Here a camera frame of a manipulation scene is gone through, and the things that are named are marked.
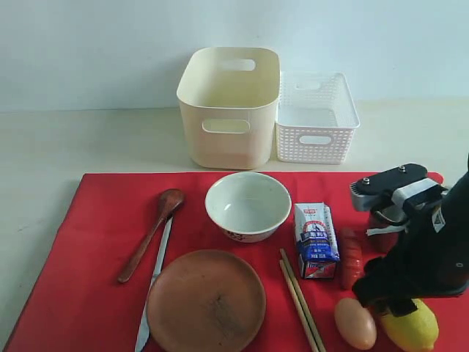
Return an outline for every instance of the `white table surface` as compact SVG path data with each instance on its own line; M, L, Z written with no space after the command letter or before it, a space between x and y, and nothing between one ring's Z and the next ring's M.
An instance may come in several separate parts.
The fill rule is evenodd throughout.
M469 99L358 102L361 127L340 166L271 160L258 171L370 171L416 162L454 184L467 171ZM0 346L85 172L202 171L178 109L0 114Z

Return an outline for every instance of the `egg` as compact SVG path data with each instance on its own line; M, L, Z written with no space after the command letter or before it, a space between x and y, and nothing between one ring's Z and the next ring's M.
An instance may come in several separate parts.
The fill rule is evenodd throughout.
M376 324L367 308L353 298L341 299L334 318L340 335L358 350L369 350L376 342Z

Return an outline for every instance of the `bowl rim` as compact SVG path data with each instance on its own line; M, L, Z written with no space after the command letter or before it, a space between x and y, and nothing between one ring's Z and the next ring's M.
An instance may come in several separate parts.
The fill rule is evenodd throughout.
M211 191L213 191L213 189L218 186L220 183L222 183L224 180L226 180L227 178L232 178L236 175L239 175L239 174L251 174L251 175L256 175L256 177L262 177L262 178L266 178L270 181L273 181L277 186L280 186L281 189L283 189L283 191L285 192L285 194L288 196L288 210L286 211L286 213L282 216L281 220L277 221L273 226L270 226L270 227L267 227L263 230L259 230L259 231L236 231L236 230L232 230L232 229L228 229L226 228L225 226L221 226L220 223L218 223L214 218L213 216L210 214L209 210L208 210L208 207L207 207L207 198L209 196L209 193ZM226 231L230 231L230 232L233 232L233 233L237 233L237 234L240 234L240 235L261 235L262 233L266 233L266 232L269 232L269 231L272 231L272 230L275 230L277 227L279 227L280 225L282 225L285 220L287 220L288 216L290 215L291 211L292 211L292 197L290 196L290 193L287 189L287 187L285 187L285 185L280 182L279 180L277 180L276 178L272 177L272 176L269 176L269 175L266 175L262 172L249 172L249 171L243 171L243 172L233 172L229 175L226 175L226 176L223 176L222 178L220 178L219 180L217 180L216 182L214 182L210 188L208 189L207 193L205 194L205 201L204 201L204 204L205 204L205 212L207 213L207 215L209 216L209 218L218 226L220 227L221 229L223 230L226 230Z

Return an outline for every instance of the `cream storage bin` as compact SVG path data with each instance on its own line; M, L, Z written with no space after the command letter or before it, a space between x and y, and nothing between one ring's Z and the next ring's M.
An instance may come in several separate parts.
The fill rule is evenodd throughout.
M341 164L359 125L343 74L282 72L277 117L279 160Z
M270 157L280 63L263 48L204 48L177 88L189 154L201 166L253 169Z

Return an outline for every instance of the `lemon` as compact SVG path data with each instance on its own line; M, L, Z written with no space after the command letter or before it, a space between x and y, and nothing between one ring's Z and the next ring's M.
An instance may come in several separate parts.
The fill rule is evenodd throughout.
M417 310L403 317L394 317L389 311L380 316L388 337L406 352L433 350L438 338L438 323L432 310L420 299L413 299Z

